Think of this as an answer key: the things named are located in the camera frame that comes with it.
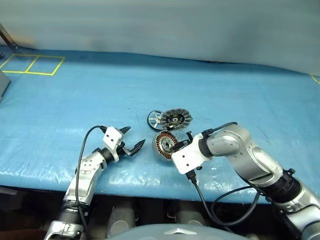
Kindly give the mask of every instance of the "plastic sheet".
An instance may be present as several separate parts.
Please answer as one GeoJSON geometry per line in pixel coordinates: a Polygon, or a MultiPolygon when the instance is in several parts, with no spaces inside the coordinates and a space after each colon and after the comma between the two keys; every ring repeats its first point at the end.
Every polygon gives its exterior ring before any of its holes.
{"type": "MultiPolygon", "coordinates": [[[[146,142],[133,158],[108,166],[97,193],[199,200],[185,175],[155,157],[151,145],[156,133],[146,123],[152,110],[185,108],[193,120],[177,133],[180,140],[187,131],[196,134],[237,121],[319,195],[320,85],[309,75],[125,53],[24,52],[63,56],[65,61],[53,76],[6,73],[11,84],[0,103],[2,186],[65,191],[87,130],[103,124],[131,126],[124,138],[129,148],[142,139],[146,142]]],[[[19,67],[20,62],[13,63],[19,67]]],[[[51,64],[39,59],[34,67],[40,71],[51,64]]],[[[102,138],[99,130],[93,132],[85,153],[102,147],[102,138]]],[[[224,157],[206,162],[197,176],[208,201],[245,186],[224,157]]],[[[247,203],[254,194],[242,191],[226,201],[247,203]]]]}

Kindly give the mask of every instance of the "metal disc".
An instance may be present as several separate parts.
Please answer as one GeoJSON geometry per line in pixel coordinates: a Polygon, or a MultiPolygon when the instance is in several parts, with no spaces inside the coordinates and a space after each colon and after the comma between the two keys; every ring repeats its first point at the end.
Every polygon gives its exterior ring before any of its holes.
{"type": "Polygon", "coordinates": [[[163,127],[160,125],[160,117],[162,114],[162,111],[154,110],[150,112],[148,114],[148,117],[146,118],[146,123],[148,124],[148,126],[156,132],[164,130],[163,127]]]}
{"type": "Polygon", "coordinates": [[[168,131],[179,131],[187,127],[192,121],[188,110],[184,108],[174,108],[165,111],[160,116],[160,125],[168,131]]]}

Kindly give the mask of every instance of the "white wall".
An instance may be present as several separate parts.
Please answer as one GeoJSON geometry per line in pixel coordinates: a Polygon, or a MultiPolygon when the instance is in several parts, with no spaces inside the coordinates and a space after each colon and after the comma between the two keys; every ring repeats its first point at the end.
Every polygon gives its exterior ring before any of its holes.
{"type": "Polygon", "coordinates": [[[2,0],[36,49],[254,63],[320,75],[320,0],[2,0]]]}

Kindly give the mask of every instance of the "metal arm segment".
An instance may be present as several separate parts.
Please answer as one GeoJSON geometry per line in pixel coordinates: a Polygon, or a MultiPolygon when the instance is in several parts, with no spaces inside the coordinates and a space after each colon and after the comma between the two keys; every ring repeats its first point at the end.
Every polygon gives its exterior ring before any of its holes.
{"type": "MultiPolygon", "coordinates": [[[[117,162],[119,157],[123,155],[132,157],[145,143],[145,140],[141,140],[133,149],[126,149],[123,137],[129,129],[130,127],[121,129],[108,127],[103,138],[106,146],[103,149],[97,148],[81,160],[80,168],[77,169],[79,171],[78,197],[86,221],[98,178],[107,168],[107,164],[111,161],[117,162]]],[[[63,198],[59,217],[51,222],[44,240],[80,239],[84,227],[78,213],[76,181],[77,177],[75,175],[63,198]]]]}
{"type": "Polygon", "coordinates": [[[199,133],[171,158],[178,171],[185,174],[204,161],[220,156],[227,157],[244,181],[273,202],[285,223],[299,235],[303,233],[303,240],[320,237],[320,199],[292,176],[293,171],[284,170],[258,147],[245,128],[231,124],[217,133],[199,133]]]}

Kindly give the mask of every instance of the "copper winding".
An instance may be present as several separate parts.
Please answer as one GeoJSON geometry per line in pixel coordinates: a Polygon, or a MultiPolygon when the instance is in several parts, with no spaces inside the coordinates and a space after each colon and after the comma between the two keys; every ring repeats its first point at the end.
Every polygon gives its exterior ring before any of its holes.
{"type": "Polygon", "coordinates": [[[161,132],[155,139],[155,142],[156,142],[156,147],[158,149],[158,152],[164,156],[166,159],[171,159],[171,153],[170,152],[164,152],[161,148],[160,148],[160,144],[161,144],[161,140],[163,138],[169,138],[171,139],[174,144],[177,144],[178,141],[175,137],[173,137],[171,134],[167,133],[167,132],[161,132]]]}

